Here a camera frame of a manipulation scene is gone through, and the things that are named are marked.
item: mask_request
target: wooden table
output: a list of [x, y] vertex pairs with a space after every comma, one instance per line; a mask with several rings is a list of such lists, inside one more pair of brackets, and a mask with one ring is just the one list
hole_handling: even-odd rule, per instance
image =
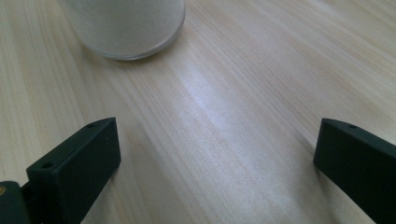
[[372, 223], [312, 164], [321, 118], [396, 144], [391, 0], [186, 0], [174, 44], [117, 62], [56, 1], [0, 2], [0, 180], [116, 117], [83, 223]]

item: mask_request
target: black plastic part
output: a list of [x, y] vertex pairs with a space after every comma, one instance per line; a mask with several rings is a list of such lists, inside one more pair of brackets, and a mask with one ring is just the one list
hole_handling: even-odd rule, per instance
[[[7, 188], [0, 196], [0, 223], [78, 224], [119, 165], [116, 120], [88, 124], [28, 167], [29, 182], [21, 189], [0, 183]], [[29, 218], [3, 221], [16, 217]]]
[[17, 182], [0, 182], [0, 223], [30, 223], [20, 186]]
[[374, 222], [396, 223], [396, 146], [357, 126], [323, 119], [314, 164]]

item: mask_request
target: table surface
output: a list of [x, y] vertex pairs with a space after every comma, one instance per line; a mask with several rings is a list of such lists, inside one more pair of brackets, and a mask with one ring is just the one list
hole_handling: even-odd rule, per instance
[[0, 179], [98, 119], [122, 163], [83, 223], [373, 223], [312, 159], [322, 118], [396, 143], [391, 0], [186, 0], [143, 60], [84, 48], [56, 1], [0, 1]]

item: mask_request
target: white container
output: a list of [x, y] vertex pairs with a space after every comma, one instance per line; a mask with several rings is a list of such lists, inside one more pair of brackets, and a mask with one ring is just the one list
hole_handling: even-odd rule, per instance
[[184, 0], [58, 0], [80, 41], [111, 59], [133, 60], [169, 45], [186, 15]]

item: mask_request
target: small hole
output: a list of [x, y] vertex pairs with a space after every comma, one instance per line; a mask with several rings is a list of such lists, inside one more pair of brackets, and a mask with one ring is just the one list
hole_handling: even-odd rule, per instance
[[52, 162], [46, 162], [46, 163], [44, 163], [44, 164], [41, 166], [41, 168], [43, 168], [43, 169], [48, 169], [48, 168], [50, 168], [50, 167], [52, 167], [52, 166], [53, 166]]

